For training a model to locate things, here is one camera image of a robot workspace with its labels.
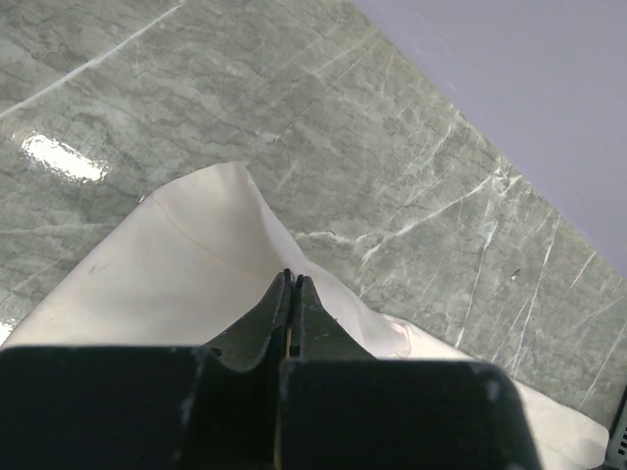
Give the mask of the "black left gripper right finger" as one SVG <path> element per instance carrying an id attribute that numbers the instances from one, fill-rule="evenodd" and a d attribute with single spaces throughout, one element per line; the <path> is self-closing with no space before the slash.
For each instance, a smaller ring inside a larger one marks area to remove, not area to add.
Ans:
<path id="1" fill-rule="evenodd" d="M 280 469 L 537 469 L 521 398 L 498 367 L 466 359 L 377 359 L 294 286 L 280 366 Z"/>

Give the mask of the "cream white t shirt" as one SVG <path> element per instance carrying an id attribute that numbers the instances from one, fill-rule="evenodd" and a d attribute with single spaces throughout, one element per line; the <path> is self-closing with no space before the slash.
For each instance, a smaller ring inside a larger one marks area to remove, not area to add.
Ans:
<path id="1" fill-rule="evenodd" d="M 21 322 L 1 354 L 24 346 L 202 346 L 256 306 L 283 271 L 292 276 L 292 301 L 296 281 L 310 278 L 323 308 L 377 359 L 481 361 L 370 310 L 307 259 L 240 164 L 216 164 L 156 190 Z M 537 469 L 603 463 L 604 426 L 507 378 L 521 398 Z"/>

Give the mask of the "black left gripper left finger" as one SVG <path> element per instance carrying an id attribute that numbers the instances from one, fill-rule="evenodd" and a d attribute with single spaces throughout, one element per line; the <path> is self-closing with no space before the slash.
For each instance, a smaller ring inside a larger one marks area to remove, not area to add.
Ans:
<path id="1" fill-rule="evenodd" d="M 270 469 L 292 276 L 202 346 L 1 354 L 5 469 Z"/>

